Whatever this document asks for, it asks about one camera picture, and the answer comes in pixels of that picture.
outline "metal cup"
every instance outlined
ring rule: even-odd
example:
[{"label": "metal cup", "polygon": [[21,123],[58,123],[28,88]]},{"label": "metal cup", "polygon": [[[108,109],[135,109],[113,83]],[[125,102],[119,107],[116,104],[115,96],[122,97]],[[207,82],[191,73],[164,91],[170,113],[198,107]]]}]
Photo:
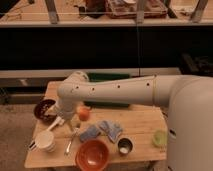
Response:
[{"label": "metal cup", "polygon": [[122,138],[118,142],[118,150],[121,155],[129,154],[133,149],[133,144],[128,138]]}]

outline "wooden table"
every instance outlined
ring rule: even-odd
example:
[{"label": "wooden table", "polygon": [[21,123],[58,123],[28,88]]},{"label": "wooden table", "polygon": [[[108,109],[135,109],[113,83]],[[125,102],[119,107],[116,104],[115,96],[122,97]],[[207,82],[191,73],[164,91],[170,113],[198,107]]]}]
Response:
[{"label": "wooden table", "polygon": [[[196,7],[198,0],[173,0],[171,1],[171,9],[175,12],[179,19],[189,19],[190,16],[181,14],[178,8]],[[209,0],[203,13],[203,19],[213,19],[213,0]]]},{"label": "wooden table", "polygon": [[[48,84],[45,99],[57,99],[56,89],[59,84],[60,82],[50,82]],[[109,148],[109,163],[158,161],[166,159],[165,149],[155,148],[152,144],[153,133],[156,130],[167,129],[164,117],[159,108],[141,105],[131,105],[123,109],[93,108],[91,110],[90,120],[82,122],[80,132],[87,129],[89,125],[96,124],[101,120],[112,120],[120,123],[124,130],[120,138],[127,137],[131,139],[134,145],[133,151],[129,155],[121,157],[116,144],[110,143],[105,135],[99,136],[98,139],[104,141]],[[46,128],[46,125],[38,121],[33,133],[33,138],[38,132]],[[68,124],[56,127],[53,133],[56,137],[55,151],[51,153],[46,153],[39,149],[28,151],[25,161],[26,168],[75,166],[75,154],[81,145],[79,138],[75,138],[69,156],[64,156],[64,151],[71,135]]]},{"label": "wooden table", "polygon": [[[116,20],[111,19],[107,15],[102,15],[98,19],[93,19],[91,17],[80,17],[78,8],[74,7],[74,5],[85,6],[85,0],[54,0],[54,3],[60,21]],[[0,22],[1,21],[49,21],[45,1],[35,0],[34,4],[29,4],[28,0],[20,0],[5,16],[0,18]]]}]

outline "floor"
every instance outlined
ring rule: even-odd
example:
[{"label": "floor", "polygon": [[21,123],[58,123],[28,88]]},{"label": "floor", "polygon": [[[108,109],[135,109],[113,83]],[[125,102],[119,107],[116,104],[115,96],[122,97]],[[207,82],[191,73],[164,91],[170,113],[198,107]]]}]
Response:
[{"label": "floor", "polygon": [[[27,146],[31,140],[36,119],[35,104],[0,105],[0,171],[48,171],[25,169]],[[106,171],[145,171],[141,163],[111,165]],[[165,162],[159,162],[154,171],[163,171]],[[57,168],[57,171],[76,171],[76,168]]]}]

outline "orange bowl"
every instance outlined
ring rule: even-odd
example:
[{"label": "orange bowl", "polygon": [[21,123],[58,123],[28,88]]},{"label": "orange bowl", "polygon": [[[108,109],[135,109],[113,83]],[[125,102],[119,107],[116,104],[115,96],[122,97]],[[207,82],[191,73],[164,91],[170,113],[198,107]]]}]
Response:
[{"label": "orange bowl", "polygon": [[76,165],[82,171],[102,171],[108,160],[109,150],[106,144],[97,139],[84,142],[75,156]]}]

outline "blue cloth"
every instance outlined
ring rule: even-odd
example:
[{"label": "blue cloth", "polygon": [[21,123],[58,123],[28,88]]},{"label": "blue cloth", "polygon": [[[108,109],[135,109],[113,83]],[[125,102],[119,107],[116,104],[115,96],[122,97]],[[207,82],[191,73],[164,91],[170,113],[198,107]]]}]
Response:
[{"label": "blue cloth", "polygon": [[79,138],[81,142],[85,142],[87,140],[96,138],[98,135],[100,135],[100,133],[100,130],[95,125],[91,125],[86,131],[80,134]]},{"label": "blue cloth", "polygon": [[109,140],[113,143],[116,143],[118,137],[123,132],[121,126],[118,123],[114,123],[112,121],[101,121],[98,123],[98,126],[106,133]]}]

